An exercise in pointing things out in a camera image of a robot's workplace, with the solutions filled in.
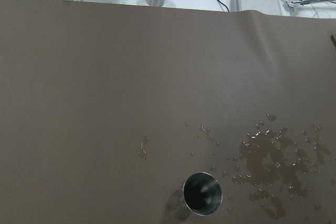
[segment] brown tabletop covering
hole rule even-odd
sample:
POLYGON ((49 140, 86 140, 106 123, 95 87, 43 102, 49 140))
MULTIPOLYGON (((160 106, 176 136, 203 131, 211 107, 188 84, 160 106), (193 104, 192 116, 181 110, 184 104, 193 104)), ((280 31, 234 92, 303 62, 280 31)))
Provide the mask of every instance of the brown tabletop covering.
POLYGON ((179 223, 195 172, 223 203, 184 223, 336 223, 335 20, 0 0, 0 31, 0 223, 179 223))

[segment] water droplet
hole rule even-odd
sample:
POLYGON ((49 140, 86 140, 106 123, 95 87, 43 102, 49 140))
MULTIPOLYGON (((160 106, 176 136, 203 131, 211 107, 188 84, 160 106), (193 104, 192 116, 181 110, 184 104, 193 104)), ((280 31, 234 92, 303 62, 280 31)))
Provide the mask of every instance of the water droplet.
POLYGON ((287 133, 287 128, 286 127, 283 127, 281 129, 279 129, 279 134, 280 135, 285 135, 287 133))
POLYGON ((266 114, 267 115, 267 119, 270 121, 270 122, 274 122, 277 117, 275 115, 271 115, 269 113, 266 114))
POLYGON ((208 136, 210 134, 210 127, 204 127, 204 124, 201 124, 201 127, 199 128, 199 131, 205 135, 205 136, 208 136))
POLYGON ((233 214, 232 208, 229 207, 229 208, 227 209, 227 212, 228 212, 229 215, 233 214))
POLYGON ((315 131, 320 132, 321 130, 322 130, 321 126, 317 125, 316 128, 315 128, 315 131))
POLYGON ((304 140, 305 143, 310 144, 313 142, 313 140, 310 137, 305 138, 304 140))
POLYGON ((253 202, 257 202, 259 200, 259 196, 254 193, 253 191, 250 192, 250 194, 248 195, 249 200, 253 201, 253 202))
POLYGON ((143 136, 141 138, 141 146, 140 150, 138 151, 139 158, 142 158, 144 160, 147 159, 147 152, 145 150, 146 144, 150 141, 150 138, 148 136, 143 136))
POLYGON ((239 165, 235 166, 235 171, 238 172, 238 173, 240 173, 240 166, 239 165))

